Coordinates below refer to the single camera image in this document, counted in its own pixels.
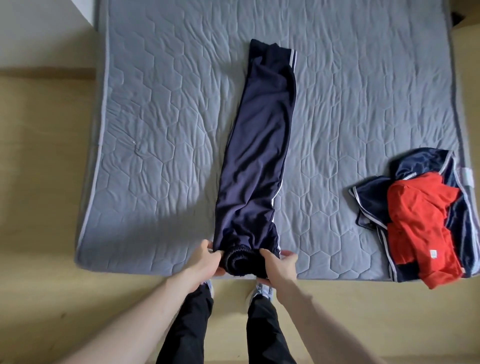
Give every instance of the shoe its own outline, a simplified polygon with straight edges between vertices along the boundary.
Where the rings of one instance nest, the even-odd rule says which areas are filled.
[[[209,280],[206,280],[205,282],[203,282],[202,284],[205,284],[208,287],[208,289],[210,290],[210,296],[212,296],[212,298],[213,298],[215,292],[213,290],[212,281],[209,279]]]
[[[253,299],[258,295],[262,295],[263,297],[268,298],[270,302],[272,302],[274,291],[275,290],[272,287],[267,286],[266,284],[257,282],[257,285],[255,286],[253,291],[249,293],[245,301],[247,312],[248,312],[248,309],[250,308],[250,305],[252,304]]]

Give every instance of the quilted mattress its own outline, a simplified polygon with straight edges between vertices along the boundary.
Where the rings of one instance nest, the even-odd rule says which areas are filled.
[[[468,167],[442,0],[104,0],[86,269],[170,275],[212,238],[252,38],[297,51],[275,224],[303,279],[390,280],[348,188],[421,146]]]

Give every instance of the person's left arm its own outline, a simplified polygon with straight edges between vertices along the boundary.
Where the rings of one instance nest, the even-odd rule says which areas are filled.
[[[167,278],[148,297],[58,364],[145,363],[187,294],[213,275],[225,273],[218,267],[222,252],[211,253],[210,246],[208,240],[203,240],[180,273]]]

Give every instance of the gray mattress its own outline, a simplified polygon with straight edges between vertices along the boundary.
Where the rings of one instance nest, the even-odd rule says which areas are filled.
[[[468,167],[442,0],[108,0],[99,28],[84,268],[169,275],[212,238],[252,38],[298,52],[275,223],[300,278],[389,280],[348,187],[420,146]]]

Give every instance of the red cloth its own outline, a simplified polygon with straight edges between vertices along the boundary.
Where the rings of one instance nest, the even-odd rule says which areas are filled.
[[[397,264],[417,261],[419,277],[428,288],[462,277],[452,234],[445,227],[448,207],[459,189],[442,183],[437,172],[396,181],[387,192],[390,253]]]

